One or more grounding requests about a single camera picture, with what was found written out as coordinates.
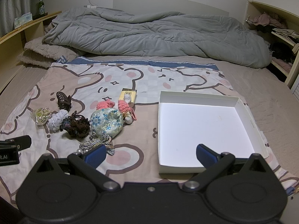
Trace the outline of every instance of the green glass bottle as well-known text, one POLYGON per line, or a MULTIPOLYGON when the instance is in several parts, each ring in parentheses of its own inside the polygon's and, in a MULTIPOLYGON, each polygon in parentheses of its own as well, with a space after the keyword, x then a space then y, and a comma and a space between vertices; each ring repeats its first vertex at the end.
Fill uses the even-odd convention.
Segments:
POLYGON ((38 14, 43 15, 44 14, 44 2, 42 0, 39 0, 37 7, 38 7, 38 14))

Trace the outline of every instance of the pink crochet item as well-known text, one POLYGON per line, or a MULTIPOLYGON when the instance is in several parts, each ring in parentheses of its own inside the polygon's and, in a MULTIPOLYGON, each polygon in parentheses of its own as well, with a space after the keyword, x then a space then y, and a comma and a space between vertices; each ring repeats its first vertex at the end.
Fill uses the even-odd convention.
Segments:
POLYGON ((118 109, 119 111, 124 115, 127 112, 129 112, 130 114, 132 114, 132 118, 134 120, 136 120, 136 116, 134 114, 134 109, 132 109, 127 102, 125 102, 124 100, 119 100, 118 101, 118 109))
POLYGON ((108 99, 107 101, 99 102, 97 105, 97 110, 113 108, 114 105, 115 105, 115 102, 112 102, 112 101, 110 101, 110 99, 108 99))

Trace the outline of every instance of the gray curtain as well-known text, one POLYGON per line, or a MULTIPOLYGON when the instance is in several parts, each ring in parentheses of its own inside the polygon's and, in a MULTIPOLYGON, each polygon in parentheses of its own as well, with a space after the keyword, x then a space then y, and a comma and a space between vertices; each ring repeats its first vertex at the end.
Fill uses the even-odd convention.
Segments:
POLYGON ((14 30, 15 18, 30 12, 31 0, 0 0, 0 37, 14 30))

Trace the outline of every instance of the open cardboard box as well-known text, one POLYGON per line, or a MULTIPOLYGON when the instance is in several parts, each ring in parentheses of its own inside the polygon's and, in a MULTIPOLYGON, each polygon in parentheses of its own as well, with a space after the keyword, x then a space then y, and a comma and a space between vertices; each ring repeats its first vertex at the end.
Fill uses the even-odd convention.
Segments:
POLYGON ((196 147, 248 158, 268 152, 260 131, 238 97, 161 91, 158 120, 159 173, 200 173, 196 147))

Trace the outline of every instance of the blue gripper pad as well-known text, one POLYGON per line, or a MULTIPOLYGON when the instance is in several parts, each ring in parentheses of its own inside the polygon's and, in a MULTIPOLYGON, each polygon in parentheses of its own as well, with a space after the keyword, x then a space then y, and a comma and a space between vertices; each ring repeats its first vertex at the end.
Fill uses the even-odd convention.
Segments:
POLYGON ((205 167, 208 168, 212 166, 214 163, 218 162, 217 153, 216 155, 213 155, 211 152, 206 150, 204 148, 205 146, 203 144, 199 144, 196 148, 196 157, 197 160, 200 161, 200 163, 205 167))
POLYGON ((106 158, 107 150, 104 145, 98 146, 82 155, 84 162, 97 168, 106 158))

